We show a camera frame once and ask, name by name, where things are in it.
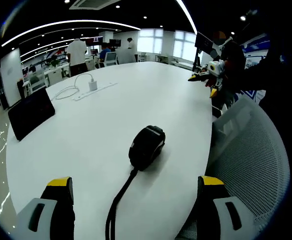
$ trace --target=man in white shirt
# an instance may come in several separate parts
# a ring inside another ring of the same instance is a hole
[[[73,42],[69,44],[66,52],[71,76],[75,76],[88,71],[85,62],[85,53],[87,52],[87,46],[84,41],[76,38]]]
[[[127,38],[127,41],[128,41],[128,49],[131,49],[133,51],[136,62],[138,62],[138,52],[137,52],[137,46],[135,44],[135,41],[131,37]]]

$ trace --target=black ceiling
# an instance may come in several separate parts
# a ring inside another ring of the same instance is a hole
[[[19,47],[21,54],[24,54],[40,46],[61,41],[61,37],[67,40],[81,37],[81,34],[83,37],[98,36],[105,30],[134,31],[114,24],[66,23],[30,32],[1,47],[1,44],[24,31],[65,20],[104,20],[141,29],[159,28],[163,25],[167,31],[194,32],[176,0],[121,0],[101,10],[70,10],[74,2],[75,0],[70,0],[70,3],[66,4],[64,0],[10,0],[3,4],[0,1],[0,59],[12,48]],[[235,32],[237,41],[243,42],[261,33],[261,30],[252,23],[246,27],[248,22],[240,21],[240,16],[252,7],[250,1],[233,0],[230,3],[225,0],[183,0],[183,2],[197,30],[208,38],[212,39],[215,31],[222,31],[227,36],[230,32]],[[1,29],[3,24],[6,26],[4,32]]]

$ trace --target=mouse cable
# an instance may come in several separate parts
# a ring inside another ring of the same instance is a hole
[[[131,172],[130,175],[125,182],[125,184],[122,186],[121,190],[118,192],[114,200],[112,201],[112,204],[110,206],[107,220],[106,220],[106,225],[105,225],[105,239],[106,240],[115,240],[115,221],[116,221],[116,209],[117,205],[122,199],[124,193],[132,183],[133,179],[136,177],[138,170],[134,168]]]
[[[74,82],[74,85],[71,85],[71,86],[67,86],[65,87],[64,89],[60,90],[52,99],[56,99],[56,100],[62,100],[62,99],[66,99],[66,98],[69,98],[73,95],[75,95],[76,93],[78,93],[80,91],[80,89],[78,88],[78,86],[76,86],[76,81],[77,79],[80,77],[80,76],[83,76],[83,75],[89,75],[91,77],[91,79],[93,79],[93,76],[89,73],[82,73],[82,74],[79,74],[77,75],[76,79],[75,79],[75,82]],[[68,95],[68,96],[63,96],[63,97],[58,97],[59,95],[61,95],[63,92],[66,92],[67,90],[71,90],[71,89],[75,89],[76,91],[74,93],[72,93],[71,95]]]

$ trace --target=black computer mouse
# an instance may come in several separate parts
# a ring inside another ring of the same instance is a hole
[[[139,171],[145,170],[161,153],[166,135],[158,126],[143,128],[132,141],[128,157],[131,165]]]

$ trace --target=white charging cable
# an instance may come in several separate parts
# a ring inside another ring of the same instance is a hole
[[[73,86],[65,87],[64,89],[62,89],[61,91],[59,91],[59,92],[58,92],[58,93],[52,98],[52,100],[54,100],[54,99],[56,99],[56,100],[66,99],[66,98],[69,98],[69,97],[75,95],[76,93],[78,93],[78,92],[80,91],[80,89],[76,86],[76,81],[77,81],[77,79],[78,79],[80,76],[83,76],[83,75],[89,75],[89,76],[91,77],[91,81],[94,80],[94,79],[93,79],[93,76],[92,76],[91,74],[89,74],[89,73],[82,73],[82,74],[80,74],[80,75],[78,75],[78,76],[76,77]],[[68,90],[71,90],[71,89],[74,89],[74,90],[75,90],[75,92],[72,93],[71,95],[63,96],[63,97],[58,97],[58,96],[61,95],[62,93],[66,92],[66,91],[68,91]]]

